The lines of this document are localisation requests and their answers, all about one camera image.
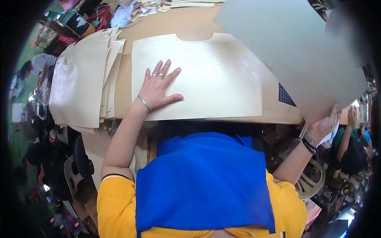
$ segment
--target yellow shirt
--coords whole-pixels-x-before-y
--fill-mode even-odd
[[[298,198],[295,186],[289,182],[274,183],[274,178],[266,170],[266,182],[269,189],[272,210],[275,218],[275,234],[262,226],[228,227],[225,230],[241,237],[300,237],[307,222],[307,210]],[[120,175],[106,176],[99,187],[97,211],[98,232],[101,238],[136,238],[135,183]],[[207,238],[213,230],[176,230],[152,227],[141,232],[142,238]]]

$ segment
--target workbench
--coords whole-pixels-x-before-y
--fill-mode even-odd
[[[150,14],[137,19],[132,27],[121,29],[120,36],[126,38],[115,88],[115,118],[121,119],[131,105],[131,50],[135,40],[148,37],[176,34],[185,41],[210,39],[214,32],[224,31],[213,23],[220,9],[215,7],[172,8],[168,12]],[[262,116],[209,118],[215,121],[238,121],[251,123],[301,124],[304,119],[298,108],[278,101],[279,81],[270,70],[258,70],[262,82]]]

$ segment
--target wristwatch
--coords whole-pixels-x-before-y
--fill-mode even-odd
[[[318,142],[315,142],[314,139],[312,139],[308,134],[307,132],[304,134],[304,139],[306,139],[306,141],[314,148],[317,148],[317,146],[319,145]]]

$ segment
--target plastic basket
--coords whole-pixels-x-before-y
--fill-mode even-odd
[[[111,12],[110,12],[110,6],[106,6],[98,11],[98,20],[102,19],[101,23],[99,24],[98,28],[95,31],[107,29],[110,26],[111,21]],[[93,23],[93,21],[96,21],[97,14],[95,13],[89,19],[87,19],[88,23]]]

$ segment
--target green floor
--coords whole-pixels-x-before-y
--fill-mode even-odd
[[[47,9],[47,11],[61,12],[62,7],[54,3]],[[36,24],[27,42],[25,43],[14,72],[17,72],[26,61],[31,60],[35,55],[43,53],[43,48],[41,47],[37,47],[37,49],[30,48],[30,41],[33,39],[33,36],[38,26],[39,24]],[[8,140],[9,140],[9,147],[10,147],[10,152],[11,152],[14,168],[20,165],[22,158],[25,156],[25,153],[27,152],[27,142],[29,140],[35,140],[35,138],[29,138],[28,136],[26,136],[23,133],[22,128],[20,128],[20,131],[18,132],[15,131],[16,127],[15,125],[12,124],[12,104],[25,102],[28,99],[29,94],[34,91],[34,88],[36,87],[36,83],[37,83],[37,77],[31,74],[27,79],[25,79],[25,90],[23,95],[21,95],[18,98],[14,97],[13,101],[8,103],[8,113],[7,113]],[[30,192],[38,186],[37,180],[36,180],[36,173],[37,173],[37,168],[33,168],[29,173],[27,173],[28,184],[25,187],[18,188],[19,197],[22,201],[24,201],[25,197],[28,196]],[[36,215],[36,219],[40,220],[40,218],[46,217],[48,212],[49,211],[46,211],[46,210],[44,211],[44,209],[42,209],[40,216]]]

